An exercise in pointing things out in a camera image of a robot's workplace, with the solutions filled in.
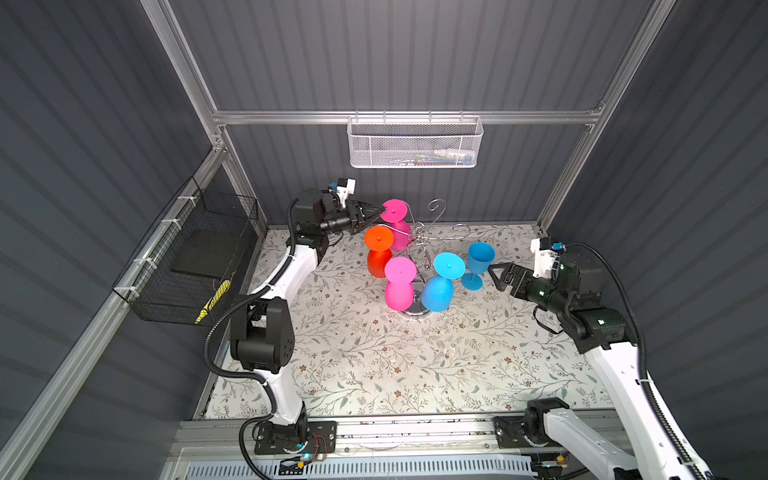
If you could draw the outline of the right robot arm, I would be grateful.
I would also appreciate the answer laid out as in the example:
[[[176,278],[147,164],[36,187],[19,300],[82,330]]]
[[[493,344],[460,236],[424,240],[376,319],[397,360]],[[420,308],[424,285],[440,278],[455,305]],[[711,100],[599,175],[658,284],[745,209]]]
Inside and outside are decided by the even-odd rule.
[[[570,245],[550,237],[531,243],[532,268],[504,262],[488,273],[496,288],[553,314],[598,375],[627,431],[631,452],[605,439],[557,397],[530,400],[519,425],[500,443],[524,439],[537,448],[559,445],[598,479],[711,479],[714,474],[674,419],[647,368],[647,345],[629,302],[626,313],[602,305],[599,292],[581,289],[581,271],[563,262]]]

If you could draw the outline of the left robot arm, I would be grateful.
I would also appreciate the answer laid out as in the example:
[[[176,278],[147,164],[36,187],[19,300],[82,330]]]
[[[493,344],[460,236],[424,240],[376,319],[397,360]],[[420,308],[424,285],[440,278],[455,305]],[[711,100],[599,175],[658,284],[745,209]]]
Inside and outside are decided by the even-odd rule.
[[[239,430],[239,447],[247,461],[251,460],[245,446],[249,425],[266,424],[270,434],[298,449],[307,444],[306,406],[285,369],[295,349],[289,303],[320,264],[331,233],[360,233],[384,212],[383,205],[355,200],[351,189],[339,184],[301,192],[287,207],[288,239],[281,263],[256,290],[225,312],[209,313],[214,324],[203,345],[208,370],[221,378],[253,380],[268,398],[267,412],[244,421]],[[212,338],[223,323],[229,325],[230,356],[240,363],[239,371],[219,366],[212,356]]]

